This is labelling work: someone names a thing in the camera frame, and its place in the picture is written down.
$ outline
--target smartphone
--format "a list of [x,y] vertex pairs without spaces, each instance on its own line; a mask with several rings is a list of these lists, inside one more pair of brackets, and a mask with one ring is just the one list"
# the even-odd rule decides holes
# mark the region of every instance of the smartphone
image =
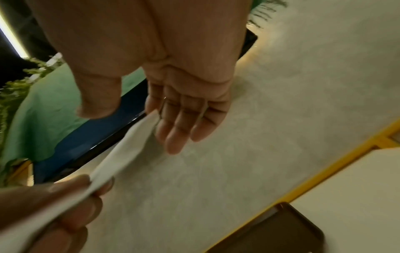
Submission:
[[323,253],[323,232],[289,203],[279,203],[206,253]]

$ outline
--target light strip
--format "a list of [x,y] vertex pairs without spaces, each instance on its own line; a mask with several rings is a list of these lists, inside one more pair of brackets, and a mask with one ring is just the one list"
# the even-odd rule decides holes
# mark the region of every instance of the light strip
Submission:
[[4,33],[4,35],[7,37],[8,41],[11,43],[12,47],[17,52],[17,54],[21,58],[24,58],[24,59],[29,58],[28,53],[25,51],[24,47],[18,41],[17,37],[14,35],[13,31],[11,30],[11,28],[8,26],[7,22],[3,18],[3,14],[1,13],[1,10],[0,10],[0,29]]

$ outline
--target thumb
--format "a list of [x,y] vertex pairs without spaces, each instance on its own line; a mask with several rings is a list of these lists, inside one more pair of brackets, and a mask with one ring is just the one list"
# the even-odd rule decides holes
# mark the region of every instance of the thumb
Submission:
[[82,118],[103,118],[115,112],[121,101],[121,77],[85,74],[72,71],[80,90],[82,104],[77,109]]
[[0,232],[89,184],[89,176],[81,175],[62,183],[0,189]]

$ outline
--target napkin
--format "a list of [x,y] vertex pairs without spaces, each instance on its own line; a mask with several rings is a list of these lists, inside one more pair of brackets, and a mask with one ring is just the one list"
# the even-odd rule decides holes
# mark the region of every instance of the napkin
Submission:
[[144,119],[133,125],[125,137],[115,146],[107,157],[90,174],[90,186],[80,192],[66,196],[46,209],[20,221],[0,233],[1,253],[22,253],[31,245],[35,236],[60,214],[75,206],[115,174],[125,169],[142,151],[151,135],[159,116],[153,111]]

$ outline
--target skin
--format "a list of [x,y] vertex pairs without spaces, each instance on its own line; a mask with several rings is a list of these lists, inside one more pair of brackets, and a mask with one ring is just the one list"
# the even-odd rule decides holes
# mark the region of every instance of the skin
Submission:
[[230,108],[230,85],[251,0],[28,0],[81,91],[78,114],[119,106],[121,76],[143,67],[146,112],[170,154],[210,135]]
[[[32,244],[28,253],[78,253],[88,237],[86,225],[92,222],[102,209],[100,196],[111,190],[113,184],[114,180],[111,180],[92,196],[53,221]],[[0,233],[55,201],[89,185],[89,176],[82,175],[63,183],[0,190]]]

